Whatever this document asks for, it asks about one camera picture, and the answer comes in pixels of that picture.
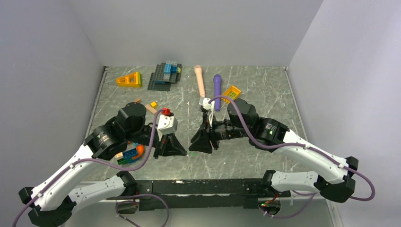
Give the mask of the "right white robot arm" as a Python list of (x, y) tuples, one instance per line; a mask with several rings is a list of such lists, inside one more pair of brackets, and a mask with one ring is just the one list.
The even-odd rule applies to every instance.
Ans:
[(353, 171), (358, 160), (331, 155), (303, 138), (288, 126), (272, 118), (260, 117), (254, 105), (237, 99), (227, 107), (229, 119), (217, 121), (214, 102), (200, 98), (202, 124), (191, 139), (190, 151), (211, 154), (219, 148), (221, 140), (254, 137), (250, 145), (270, 153), (281, 154), (310, 168), (310, 171), (284, 173), (268, 170), (263, 176), (261, 191), (266, 196), (285, 191), (319, 193), (339, 203), (351, 198), (355, 191)]

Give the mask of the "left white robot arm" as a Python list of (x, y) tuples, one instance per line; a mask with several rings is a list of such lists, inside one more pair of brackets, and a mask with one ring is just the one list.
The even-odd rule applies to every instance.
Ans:
[(145, 156), (153, 150), (156, 156), (185, 156), (175, 132), (177, 119), (168, 109), (156, 111), (153, 122), (146, 124), (147, 110), (143, 104), (128, 103), (117, 115), (89, 134), (78, 151), (51, 177), (35, 187), (19, 191), (24, 210), (31, 223), (38, 227), (58, 227), (73, 213), (98, 201), (139, 194), (138, 184), (130, 168), (119, 166), (118, 173), (96, 184), (81, 187), (81, 181), (101, 165), (127, 149), (128, 143), (144, 146)]

